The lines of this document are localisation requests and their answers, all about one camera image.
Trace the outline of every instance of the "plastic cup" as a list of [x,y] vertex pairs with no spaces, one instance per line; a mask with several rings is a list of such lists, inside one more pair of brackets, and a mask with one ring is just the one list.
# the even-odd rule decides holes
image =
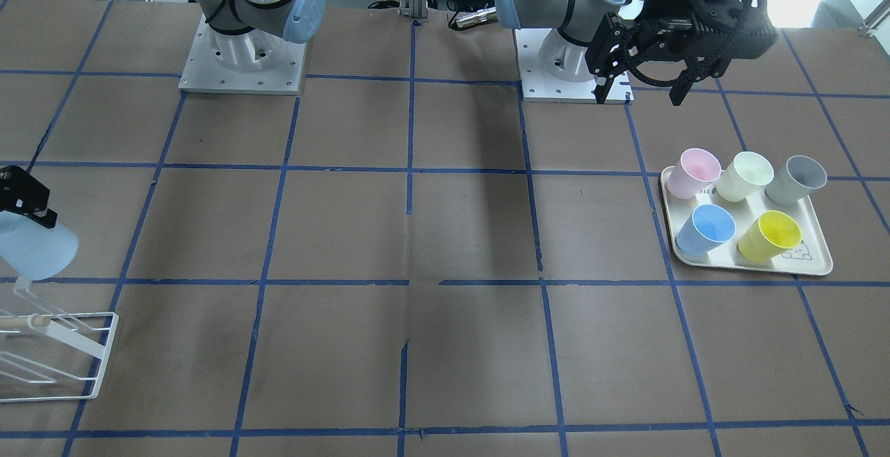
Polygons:
[[824,187],[828,180],[819,162],[807,156],[792,156],[766,187],[766,196],[779,205],[791,205]]
[[716,184],[718,194],[727,201],[741,201],[760,191],[772,181],[772,165],[756,152],[735,155]]
[[720,160],[706,150],[692,147],[680,155],[665,187],[674,196],[687,200],[719,177]]
[[61,223],[47,229],[12,212],[0,212],[0,257],[29,280],[51,278],[77,254],[77,235]]
[[738,241],[738,251],[751,262],[762,263],[800,244],[800,226],[788,214],[767,210]]
[[705,255],[735,236],[735,221],[722,207],[699,205],[677,232],[677,248],[689,255]]

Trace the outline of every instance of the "blue cup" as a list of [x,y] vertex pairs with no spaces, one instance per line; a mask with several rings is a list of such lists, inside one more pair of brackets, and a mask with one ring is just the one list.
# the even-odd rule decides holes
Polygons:
[[677,233],[677,248],[689,255],[705,255],[730,241],[735,221],[722,207],[699,205]]

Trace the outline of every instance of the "tray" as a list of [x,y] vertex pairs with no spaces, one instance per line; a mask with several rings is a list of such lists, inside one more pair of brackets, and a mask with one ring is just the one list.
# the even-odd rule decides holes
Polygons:
[[[719,267],[724,269],[740,269],[744,271],[762,271],[766,273],[790,273],[790,274],[810,274],[813,276],[824,276],[831,273],[834,268],[832,254],[825,242],[823,229],[819,225],[819,218],[813,209],[813,203],[810,198],[798,200],[797,204],[782,206],[776,205],[766,197],[763,190],[760,193],[747,197],[746,200],[733,203],[726,201],[716,193],[714,185],[700,191],[689,200],[680,200],[676,196],[668,193],[665,184],[668,183],[668,177],[673,172],[673,166],[668,166],[661,172],[661,180],[658,181],[658,188],[661,190],[662,203],[665,207],[665,219],[667,219],[667,233],[670,235],[670,245],[673,248],[677,258],[689,266],[702,267]],[[677,232],[686,223],[686,219],[693,214],[693,210],[699,205],[713,204],[724,207],[735,220],[736,233],[730,241],[714,248],[705,255],[689,255],[677,248]],[[797,248],[792,249],[782,255],[776,255],[765,263],[754,263],[740,253],[738,253],[738,240],[747,231],[748,227],[753,225],[757,219],[766,210],[779,210],[784,212],[797,221],[800,231],[803,234],[803,241]]]

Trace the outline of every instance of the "yellow cup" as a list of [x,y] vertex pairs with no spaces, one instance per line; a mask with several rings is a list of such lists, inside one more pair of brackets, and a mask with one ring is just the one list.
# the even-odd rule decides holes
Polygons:
[[767,210],[738,241],[738,251],[761,263],[797,247],[800,239],[800,226],[794,219],[778,210]]

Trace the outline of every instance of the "cartoon drawing on tray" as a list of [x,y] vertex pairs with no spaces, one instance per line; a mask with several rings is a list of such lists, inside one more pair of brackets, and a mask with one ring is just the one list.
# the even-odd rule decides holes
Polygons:
[[807,247],[804,241],[801,241],[800,245],[792,251],[782,254],[782,257],[795,260],[813,260],[813,255],[810,254],[810,247]]

